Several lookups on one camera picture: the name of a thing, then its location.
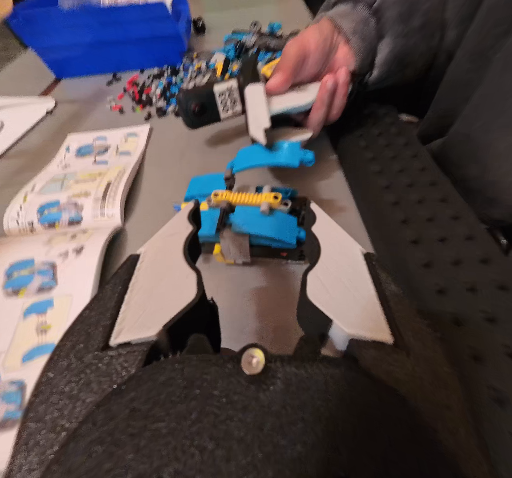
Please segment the person's right hand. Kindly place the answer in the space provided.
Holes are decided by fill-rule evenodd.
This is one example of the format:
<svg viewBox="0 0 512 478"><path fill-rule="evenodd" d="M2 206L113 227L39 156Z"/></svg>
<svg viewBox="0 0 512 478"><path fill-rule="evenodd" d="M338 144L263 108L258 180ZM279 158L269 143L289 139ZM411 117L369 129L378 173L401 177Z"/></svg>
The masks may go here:
<svg viewBox="0 0 512 478"><path fill-rule="evenodd" d="M268 95L291 87L320 82L317 98L302 125L317 136L341 116L355 71L356 57L348 42L326 18L302 30L285 46L281 59L266 83Z"/></svg>

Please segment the narrow blue curved arc piece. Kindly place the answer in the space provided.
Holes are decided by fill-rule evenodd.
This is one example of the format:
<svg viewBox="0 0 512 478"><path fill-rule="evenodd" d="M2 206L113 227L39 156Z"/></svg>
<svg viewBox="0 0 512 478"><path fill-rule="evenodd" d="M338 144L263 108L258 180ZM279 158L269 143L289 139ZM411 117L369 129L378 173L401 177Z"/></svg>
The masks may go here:
<svg viewBox="0 0 512 478"><path fill-rule="evenodd" d="M227 164L226 170L236 175L256 168L298 168L315 164L315 153L301 142L277 141L270 148L254 143L241 148Z"/></svg>

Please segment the person's right forearm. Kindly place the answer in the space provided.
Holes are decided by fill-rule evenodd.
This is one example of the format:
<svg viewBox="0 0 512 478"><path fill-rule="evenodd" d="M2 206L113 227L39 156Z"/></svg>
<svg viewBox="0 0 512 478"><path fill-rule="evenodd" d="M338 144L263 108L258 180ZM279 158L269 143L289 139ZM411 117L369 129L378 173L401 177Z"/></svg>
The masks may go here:
<svg viewBox="0 0 512 478"><path fill-rule="evenodd" d="M326 0L328 19L351 47L368 90L439 81L484 0Z"/></svg>

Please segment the blue plastic bin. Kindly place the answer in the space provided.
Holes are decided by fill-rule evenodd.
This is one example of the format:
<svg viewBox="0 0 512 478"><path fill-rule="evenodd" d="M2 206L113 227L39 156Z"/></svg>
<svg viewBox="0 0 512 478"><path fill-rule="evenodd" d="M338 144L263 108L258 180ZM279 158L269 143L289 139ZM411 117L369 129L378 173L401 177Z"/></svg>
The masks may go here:
<svg viewBox="0 0 512 478"><path fill-rule="evenodd" d="M58 0L24 0L7 25L56 78L150 69L182 62L189 47L188 0L62 9Z"/></svg>

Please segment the white instruction booklet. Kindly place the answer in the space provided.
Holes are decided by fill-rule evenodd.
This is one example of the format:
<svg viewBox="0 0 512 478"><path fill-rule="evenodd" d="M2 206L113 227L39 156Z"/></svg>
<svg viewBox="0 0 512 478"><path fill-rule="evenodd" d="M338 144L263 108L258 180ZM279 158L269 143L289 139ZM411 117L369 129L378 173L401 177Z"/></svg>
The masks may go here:
<svg viewBox="0 0 512 478"><path fill-rule="evenodd" d="M5 212L1 431L20 423L47 360L95 295L149 135L149 123L69 134Z"/></svg>

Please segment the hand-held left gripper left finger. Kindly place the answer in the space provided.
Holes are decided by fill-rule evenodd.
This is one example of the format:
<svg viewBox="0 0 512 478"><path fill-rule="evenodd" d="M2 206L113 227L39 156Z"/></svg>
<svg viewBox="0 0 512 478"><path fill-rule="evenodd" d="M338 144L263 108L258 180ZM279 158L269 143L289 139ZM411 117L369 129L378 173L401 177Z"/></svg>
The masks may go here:
<svg viewBox="0 0 512 478"><path fill-rule="evenodd" d="M110 347L150 343L161 352L182 352L190 337L202 334L220 352L219 310L196 266L200 229L200 203L194 200L138 251Z"/></svg>

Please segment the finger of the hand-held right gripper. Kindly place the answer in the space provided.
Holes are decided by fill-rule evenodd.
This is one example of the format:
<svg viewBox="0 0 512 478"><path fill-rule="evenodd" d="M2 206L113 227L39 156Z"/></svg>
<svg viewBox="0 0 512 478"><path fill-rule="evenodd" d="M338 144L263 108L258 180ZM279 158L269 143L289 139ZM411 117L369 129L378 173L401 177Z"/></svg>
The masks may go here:
<svg viewBox="0 0 512 478"><path fill-rule="evenodd" d="M264 83L250 83L244 88L245 115L248 135L252 141L267 145L267 130L271 117Z"/></svg>

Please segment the pile of loose brick pieces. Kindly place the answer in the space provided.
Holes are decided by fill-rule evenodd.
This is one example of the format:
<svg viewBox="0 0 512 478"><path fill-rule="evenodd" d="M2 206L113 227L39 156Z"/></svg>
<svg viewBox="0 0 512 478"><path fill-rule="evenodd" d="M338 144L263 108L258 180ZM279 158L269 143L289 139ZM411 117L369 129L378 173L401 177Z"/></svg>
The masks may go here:
<svg viewBox="0 0 512 478"><path fill-rule="evenodd" d="M123 102L130 102L131 110L144 113L145 121L153 114L163 117L172 112L178 116L177 96L181 89L237 78L247 59L255 59L259 77L267 81L285 45L298 33L298 29L283 32L280 22L270 22L263 28L259 21L252 21L248 29L236 28L226 34L218 49L188 51L176 66L164 65L148 72L140 69L118 95L107 98L106 106L111 112L124 114Z"/></svg>

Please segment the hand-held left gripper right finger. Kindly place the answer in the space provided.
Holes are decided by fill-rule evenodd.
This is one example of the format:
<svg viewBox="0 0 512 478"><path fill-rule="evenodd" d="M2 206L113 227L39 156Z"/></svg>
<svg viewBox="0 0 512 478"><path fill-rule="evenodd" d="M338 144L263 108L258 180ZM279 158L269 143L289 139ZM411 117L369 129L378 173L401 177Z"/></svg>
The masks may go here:
<svg viewBox="0 0 512 478"><path fill-rule="evenodd" d="M304 255L297 321L304 335L344 352L350 341L393 345L367 253L315 202L305 211Z"/></svg>

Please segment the black studded mat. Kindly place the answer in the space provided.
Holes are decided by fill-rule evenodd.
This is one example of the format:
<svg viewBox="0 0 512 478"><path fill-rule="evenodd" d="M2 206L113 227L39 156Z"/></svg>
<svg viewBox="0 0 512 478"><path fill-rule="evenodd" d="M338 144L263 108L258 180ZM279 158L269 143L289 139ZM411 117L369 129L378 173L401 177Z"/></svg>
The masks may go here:
<svg viewBox="0 0 512 478"><path fill-rule="evenodd" d="M328 129L382 265L426 314L499 477L511 477L511 259L395 110Z"/></svg>

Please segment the blue yellow toy brick model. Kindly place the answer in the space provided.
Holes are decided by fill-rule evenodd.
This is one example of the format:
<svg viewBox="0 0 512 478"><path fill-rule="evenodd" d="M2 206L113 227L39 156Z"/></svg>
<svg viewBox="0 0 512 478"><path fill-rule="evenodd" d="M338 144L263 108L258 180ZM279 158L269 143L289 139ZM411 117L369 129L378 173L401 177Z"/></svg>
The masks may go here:
<svg viewBox="0 0 512 478"><path fill-rule="evenodd" d="M236 186L232 169L194 176L175 212L199 202L202 251L224 264L254 258L305 263L306 210L297 191L272 185Z"/></svg>

